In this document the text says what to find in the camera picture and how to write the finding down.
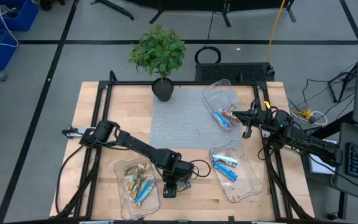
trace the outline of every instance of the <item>black plant pot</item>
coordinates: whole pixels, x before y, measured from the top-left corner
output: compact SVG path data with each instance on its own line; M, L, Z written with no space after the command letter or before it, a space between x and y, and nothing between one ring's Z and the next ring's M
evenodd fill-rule
M172 96L173 82L169 78L158 78L153 82L152 90L160 101L166 102Z

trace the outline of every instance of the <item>clear plastic container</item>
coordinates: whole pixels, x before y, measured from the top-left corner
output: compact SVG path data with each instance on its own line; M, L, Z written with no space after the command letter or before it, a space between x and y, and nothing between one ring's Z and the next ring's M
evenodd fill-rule
M131 202L128 197L129 193L126 190L126 184L131 179L131 175L126 176L125 171L138 164L150 163L147 158L135 159L132 161L119 161L114 165L114 171L117 176L118 191L121 201L121 217L124 220L133 220L140 217L144 217L148 214L153 214L160 209L160 198L158 196L157 186L154 186L149 196L142 202L140 207L135 205L135 202ZM150 168L146 170L142 176L146 179L142 183L142 187L148 180L154 180L154 166L150 163Z
M224 167L238 175L235 182L227 178L220 170L214 168L214 173L220 183L222 192L230 202L238 203L247 197L262 192L263 185L255 175L240 141L231 141L225 146L210 149L209 159L212 164L214 163L213 154L230 157L238 161L236 167L228 166L219 161Z
M203 103L223 131L231 131L240 124L233 124L230 117L223 116L223 110L229 110L231 105L240 110L237 92L231 87L229 80L220 80L203 90Z

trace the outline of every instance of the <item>potted plant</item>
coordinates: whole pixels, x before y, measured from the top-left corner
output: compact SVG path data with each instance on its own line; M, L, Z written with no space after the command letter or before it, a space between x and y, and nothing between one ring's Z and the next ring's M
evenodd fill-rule
M160 25L143 34L130 53L130 63L146 70L149 75L160 74L152 84L154 95L162 102L168 101L173 92L173 83L167 77L173 69L179 70L185 58L184 41L179 39L174 30L166 31Z

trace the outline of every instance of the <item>wooden table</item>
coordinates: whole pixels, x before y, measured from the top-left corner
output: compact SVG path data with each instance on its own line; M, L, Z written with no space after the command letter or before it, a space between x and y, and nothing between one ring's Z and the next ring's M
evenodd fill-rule
M73 126L89 126L92 118L98 82L83 82L73 118ZM175 86L175 88L205 88L205 86ZM241 103L250 105L254 100L252 87L233 86L237 91ZM288 111L287 99L283 83L268 83L268 93L272 106L277 106ZM103 105L99 112L99 118L103 111ZM152 122L153 93L150 86L119 85L113 86L108 120L120 124L121 129L129 132L141 141L149 143L150 127ZM69 139L66 147L66 159L78 148L79 138ZM243 145L248 160L255 174L261 180L264 188L262 193L246 198L239 203L229 202L221 192L215 176L211 173L207 178L198 178L191 181L191 189L178 192L176 198L163 198L163 182L156 176L158 192L160 193L160 210L147 215L146 220L222 220L234 215L235 220L274 220L272 198L268 183L268 175L265 162L257 157L257 152L262 148L260 131L256 128L252 137L243 139ZM202 149L172 149L180 152L184 161L208 158L208 150ZM59 205L60 209L67 204L80 181L81 168L83 166L85 149L67 163L60 182ZM305 173L303 172L301 159L298 154L286 149L281 150L283 167L289 191L305 211L314 216L310 200ZM94 198L92 219L95 220L121 220L121 204L117 187L117 179L114 173L114 165L121 160L137 159L140 155L132 151L115 151L103 149L99 167L98 182ZM200 174L207 172L207 167L199 165ZM277 189L281 216L285 216L283 200L280 190ZM80 215L85 214L88 193L84 193L83 206ZM52 206L51 215L56 215Z

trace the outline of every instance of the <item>green leaves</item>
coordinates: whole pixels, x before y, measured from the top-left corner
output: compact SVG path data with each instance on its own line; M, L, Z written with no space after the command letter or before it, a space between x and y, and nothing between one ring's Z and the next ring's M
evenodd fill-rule
M149 33L143 34L139 45L135 45L129 53L129 63L144 68L149 75L159 73L169 76L173 69L178 70L185 58L184 41L180 40L174 30L164 30L156 26Z

